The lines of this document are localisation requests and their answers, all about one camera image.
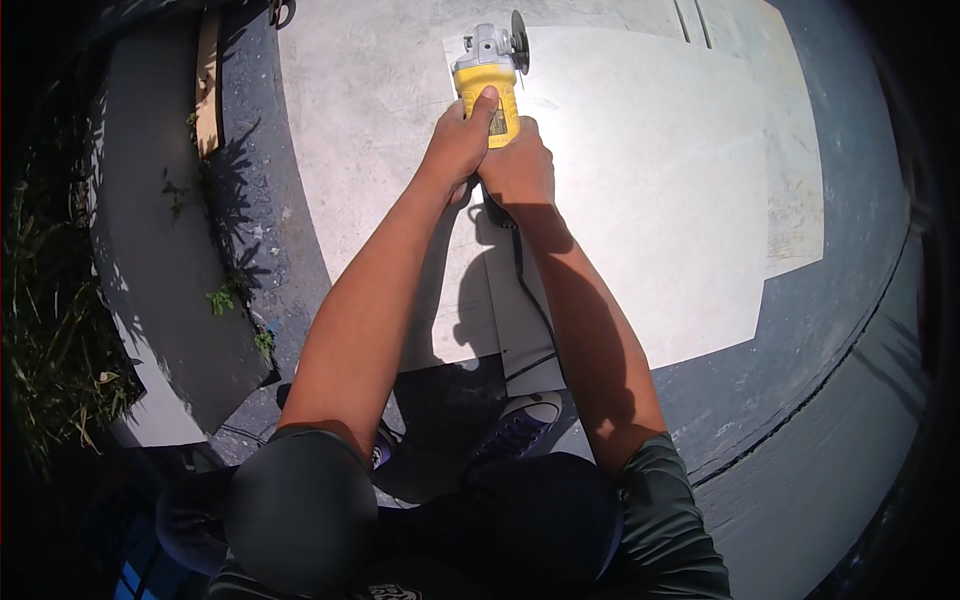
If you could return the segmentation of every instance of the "right hand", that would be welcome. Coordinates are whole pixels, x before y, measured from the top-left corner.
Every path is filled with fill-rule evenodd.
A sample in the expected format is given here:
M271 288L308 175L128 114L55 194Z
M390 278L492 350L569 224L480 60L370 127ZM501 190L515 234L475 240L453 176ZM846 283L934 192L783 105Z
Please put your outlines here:
M527 206L553 208L553 153L543 146L537 121L531 117L520 117L520 132L509 144L487 151L477 174L515 219Z

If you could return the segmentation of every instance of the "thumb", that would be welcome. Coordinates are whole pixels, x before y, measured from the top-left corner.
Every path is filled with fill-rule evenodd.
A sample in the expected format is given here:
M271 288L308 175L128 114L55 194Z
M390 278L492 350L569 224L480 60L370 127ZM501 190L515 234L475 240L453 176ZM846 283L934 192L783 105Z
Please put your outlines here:
M490 128L493 114L499 106L499 92L492 85L483 88L476 102L473 103L473 113L470 115L469 126L482 130L484 134Z

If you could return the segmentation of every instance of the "logo on shirt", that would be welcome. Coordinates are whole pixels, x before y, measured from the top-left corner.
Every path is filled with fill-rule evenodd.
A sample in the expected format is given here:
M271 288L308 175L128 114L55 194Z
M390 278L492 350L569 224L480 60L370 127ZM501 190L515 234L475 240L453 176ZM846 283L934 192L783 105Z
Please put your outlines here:
M373 600L422 600L415 589L401 588L396 584L379 584L367 588Z

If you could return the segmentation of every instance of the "person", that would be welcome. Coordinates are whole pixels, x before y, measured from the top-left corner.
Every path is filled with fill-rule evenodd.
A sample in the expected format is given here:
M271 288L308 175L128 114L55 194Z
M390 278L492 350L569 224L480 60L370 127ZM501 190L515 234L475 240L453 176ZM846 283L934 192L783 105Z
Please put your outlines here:
M730 597L643 348L554 204L537 122L521 117L516 138L488 150L497 101L487 87L469 119L458 101L438 121L410 184L317 312L274 436L240 468L200 476L206 488L194 481L161 500L164 546L219 569L213 600ZM459 492L378 508L370 468L392 447L380 419L420 268L474 173L536 259L595 464L529 456L561 404L526 396L473 453ZM193 513L177 510L199 496Z

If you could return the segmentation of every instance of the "yellow angle grinder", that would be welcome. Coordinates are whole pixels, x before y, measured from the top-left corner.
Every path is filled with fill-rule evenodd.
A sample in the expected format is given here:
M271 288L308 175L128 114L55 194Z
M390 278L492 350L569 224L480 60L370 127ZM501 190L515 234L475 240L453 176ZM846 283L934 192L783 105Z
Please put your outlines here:
M517 11L511 17L511 29L512 34L491 23L477 25L472 36L464 36L467 53L451 66L453 84L464 99L467 118L473 113L473 103L484 87L493 85L500 92L500 106L490 123L490 148L506 146L520 131L514 71L526 75L530 70L530 45L523 18Z

